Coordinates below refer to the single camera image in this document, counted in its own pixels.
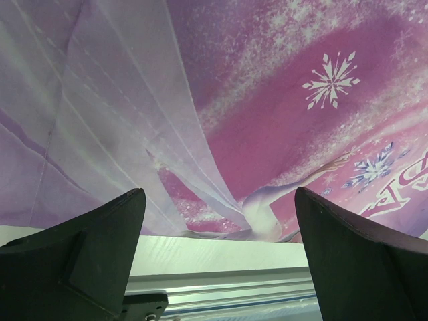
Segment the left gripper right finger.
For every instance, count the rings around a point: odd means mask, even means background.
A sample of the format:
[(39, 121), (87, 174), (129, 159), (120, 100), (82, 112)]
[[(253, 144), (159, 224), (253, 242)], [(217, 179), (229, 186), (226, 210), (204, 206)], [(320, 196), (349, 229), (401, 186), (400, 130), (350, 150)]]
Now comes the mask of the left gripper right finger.
[(427, 241), (307, 188), (294, 202), (324, 320), (427, 319)]

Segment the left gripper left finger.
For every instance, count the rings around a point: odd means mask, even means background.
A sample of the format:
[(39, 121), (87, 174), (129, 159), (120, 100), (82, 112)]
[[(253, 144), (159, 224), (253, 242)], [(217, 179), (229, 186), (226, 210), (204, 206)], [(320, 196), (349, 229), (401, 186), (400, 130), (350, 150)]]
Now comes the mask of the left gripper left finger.
[(145, 209), (132, 189), (1, 246), (1, 319), (118, 320)]

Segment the purple Elsa placemat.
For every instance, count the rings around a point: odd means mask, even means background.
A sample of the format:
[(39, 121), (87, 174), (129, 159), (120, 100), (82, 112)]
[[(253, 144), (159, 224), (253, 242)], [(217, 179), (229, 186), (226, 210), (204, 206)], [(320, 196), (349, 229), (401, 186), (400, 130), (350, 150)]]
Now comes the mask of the purple Elsa placemat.
[(1, 224), (299, 242), (306, 187), (427, 231), (426, 1), (2, 1)]

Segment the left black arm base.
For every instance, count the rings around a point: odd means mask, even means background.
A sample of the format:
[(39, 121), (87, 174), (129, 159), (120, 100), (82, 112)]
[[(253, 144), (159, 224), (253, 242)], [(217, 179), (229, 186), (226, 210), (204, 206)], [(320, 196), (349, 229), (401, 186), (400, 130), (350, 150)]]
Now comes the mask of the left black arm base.
[(119, 321), (158, 321), (169, 304), (165, 293), (125, 296)]

